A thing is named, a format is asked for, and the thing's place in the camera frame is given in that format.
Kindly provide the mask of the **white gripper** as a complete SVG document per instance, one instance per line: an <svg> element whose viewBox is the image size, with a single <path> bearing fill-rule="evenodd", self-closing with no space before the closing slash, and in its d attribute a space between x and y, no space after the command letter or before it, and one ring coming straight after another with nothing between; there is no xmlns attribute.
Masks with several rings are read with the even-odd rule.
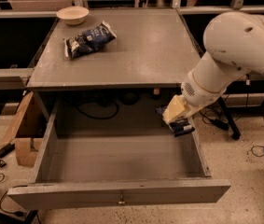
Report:
<svg viewBox="0 0 264 224"><path fill-rule="evenodd" d="M223 87L218 92L208 91L195 80L193 72L181 83L182 95L175 95L166 106L162 116L163 120L170 124L179 117L193 116L204 107L214 103L226 90Z"/></svg>

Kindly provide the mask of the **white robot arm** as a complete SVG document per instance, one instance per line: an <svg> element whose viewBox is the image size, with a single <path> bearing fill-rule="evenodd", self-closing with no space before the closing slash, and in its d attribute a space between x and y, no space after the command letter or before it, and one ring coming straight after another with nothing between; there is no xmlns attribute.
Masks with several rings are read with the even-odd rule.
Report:
<svg viewBox="0 0 264 224"><path fill-rule="evenodd" d="M215 102L228 85L251 71L264 76L264 15L225 12L203 33L205 52L181 83L162 118L171 124Z"/></svg>

